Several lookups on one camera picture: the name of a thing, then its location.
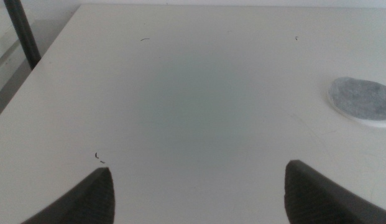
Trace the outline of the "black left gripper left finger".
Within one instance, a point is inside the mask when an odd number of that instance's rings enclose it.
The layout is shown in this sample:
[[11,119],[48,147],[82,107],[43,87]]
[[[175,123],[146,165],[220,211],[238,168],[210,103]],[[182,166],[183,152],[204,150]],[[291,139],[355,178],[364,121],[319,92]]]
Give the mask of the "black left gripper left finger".
[[109,168],[101,167],[25,223],[113,224],[114,216],[113,178]]

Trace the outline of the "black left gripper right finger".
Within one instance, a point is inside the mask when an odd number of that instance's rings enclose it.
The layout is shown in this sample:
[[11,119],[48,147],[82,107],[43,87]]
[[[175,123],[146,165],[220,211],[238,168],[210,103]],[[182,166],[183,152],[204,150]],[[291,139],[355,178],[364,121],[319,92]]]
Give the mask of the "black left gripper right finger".
[[292,224],[386,224],[386,210],[333,182],[302,161],[285,168],[284,207]]

